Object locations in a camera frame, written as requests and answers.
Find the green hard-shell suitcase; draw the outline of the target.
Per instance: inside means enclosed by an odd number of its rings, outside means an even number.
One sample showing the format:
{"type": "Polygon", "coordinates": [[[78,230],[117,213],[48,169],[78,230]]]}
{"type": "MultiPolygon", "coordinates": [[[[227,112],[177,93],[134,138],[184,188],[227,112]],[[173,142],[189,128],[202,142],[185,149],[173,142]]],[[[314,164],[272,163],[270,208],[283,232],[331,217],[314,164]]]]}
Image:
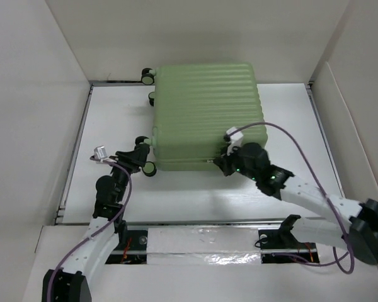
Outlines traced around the green hard-shell suitcase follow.
{"type": "Polygon", "coordinates": [[[157,171],[212,171],[211,160],[225,149],[224,136],[233,127],[264,121],[253,66],[247,62],[164,65],[145,68],[141,82],[153,85],[154,162],[144,174],[157,171]]]}

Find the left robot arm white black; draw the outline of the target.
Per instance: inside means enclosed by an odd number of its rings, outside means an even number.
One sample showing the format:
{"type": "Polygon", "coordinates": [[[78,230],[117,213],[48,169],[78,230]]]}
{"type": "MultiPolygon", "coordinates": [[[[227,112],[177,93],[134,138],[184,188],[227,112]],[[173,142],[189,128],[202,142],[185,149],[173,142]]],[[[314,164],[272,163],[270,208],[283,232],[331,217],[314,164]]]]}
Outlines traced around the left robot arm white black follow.
{"type": "Polygon", "coordinates": [[[90,159],[112,168],[96,184],[92,218],[81,241],[43,277],[42,301],[91,301],[91,290],[114,249],[127,244],[127,223],[123,219],[132,195],[132,174],[140,172],[150,152],[149,139],[138,137],[128,152],[107,155],[96,147],[90,159]]]}

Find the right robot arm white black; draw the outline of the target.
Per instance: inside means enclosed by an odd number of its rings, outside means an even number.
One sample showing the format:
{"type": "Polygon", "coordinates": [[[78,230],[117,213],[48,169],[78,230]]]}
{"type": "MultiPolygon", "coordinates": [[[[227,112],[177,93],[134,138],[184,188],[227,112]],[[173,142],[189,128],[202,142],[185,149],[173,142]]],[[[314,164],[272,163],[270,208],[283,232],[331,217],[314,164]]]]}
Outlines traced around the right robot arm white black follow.
{"type": "Polygon", "coordinates": [[[265,195],[296,204],[323,218],[322,222],[290,215],[281,224],[279,242],[293,247],[299,242],[351,249],[359,261],[378,264],[378,201],[365,202],[324,194],[291,171],[273,165],[258,143],[225,149],[212,159],[225,176],[237,172],[255,182],[265,195]]]}

